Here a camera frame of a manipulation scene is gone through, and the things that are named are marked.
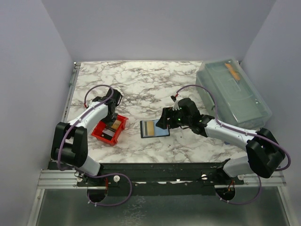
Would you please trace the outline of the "yellow credit card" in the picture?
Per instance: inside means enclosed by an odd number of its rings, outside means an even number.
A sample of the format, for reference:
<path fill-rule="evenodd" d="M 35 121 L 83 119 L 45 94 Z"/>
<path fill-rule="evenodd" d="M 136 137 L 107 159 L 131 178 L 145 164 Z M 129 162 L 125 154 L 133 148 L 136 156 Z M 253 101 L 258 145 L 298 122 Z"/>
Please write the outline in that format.
<path fill-rule="evenodd" d="M 142 131 L 143 131 L 143 137 L 155 136 L 154 121 L 143 121 Z"/>

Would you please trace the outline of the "black leather card holder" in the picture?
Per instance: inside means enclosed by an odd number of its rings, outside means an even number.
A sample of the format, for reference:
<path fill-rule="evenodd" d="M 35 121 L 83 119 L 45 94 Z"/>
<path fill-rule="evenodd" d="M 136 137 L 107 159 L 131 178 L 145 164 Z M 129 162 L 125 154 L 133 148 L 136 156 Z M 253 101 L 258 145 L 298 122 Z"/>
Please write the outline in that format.
<path fill-rule="evenodd" d="M 158 122 L 158 120 L 152 120 L 152 121 L 154 121 L 155 136 L 153 136 L 153 137 L 143 137 L 143 131 L 142 131 L 142 122 L 143 121 L 140 121 L 141 138 L 154 138 L 154 137 L 168 137 L 168 136 L 170 136 L 169 129 L 161 129 L 159 127 L 156 127 L 156 123 Z"/>

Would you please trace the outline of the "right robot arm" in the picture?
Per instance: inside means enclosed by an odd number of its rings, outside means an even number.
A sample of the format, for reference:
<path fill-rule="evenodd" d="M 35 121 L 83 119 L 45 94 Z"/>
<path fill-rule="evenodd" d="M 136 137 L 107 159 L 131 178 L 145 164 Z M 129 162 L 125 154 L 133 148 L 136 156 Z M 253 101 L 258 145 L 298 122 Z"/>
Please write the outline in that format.
<path fill-rule="evenodd" d="M 246 156 L 222 163 L 216 178 L 223 185 L 243 174 L 255 173 L 269 178 L 285 158 L 284 151 L 269 130 L 248 132 L 226 123 L 217 123 L 213 116 L 201 114 L 190 98 L 177 100 L 174 106 L 163 108 L 156 126 L 161 129 L 189 128 L 197 135 L 226 141 L 246 151 Z"/>

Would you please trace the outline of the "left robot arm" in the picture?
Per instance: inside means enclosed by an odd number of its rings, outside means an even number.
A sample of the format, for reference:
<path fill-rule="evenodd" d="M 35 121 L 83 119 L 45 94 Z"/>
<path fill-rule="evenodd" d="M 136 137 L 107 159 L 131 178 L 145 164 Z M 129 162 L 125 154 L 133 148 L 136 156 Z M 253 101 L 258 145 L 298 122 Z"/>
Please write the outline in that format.
<path fill-rule="evenodd" d="M 122 94 L 112 87 L 103 97 L 96 97 L 89 107 L 70 122 L 60 122 L 55 127 L 51 159 L 57 161 L 59 170 L 77 168 L 88 175 L 89 182 L 99 186 L 104 182 L 100 163 L 88 155 L 88 133 L 100 122 L 113 125 L 117 119 L 115 108 L 120 104 Z"/>

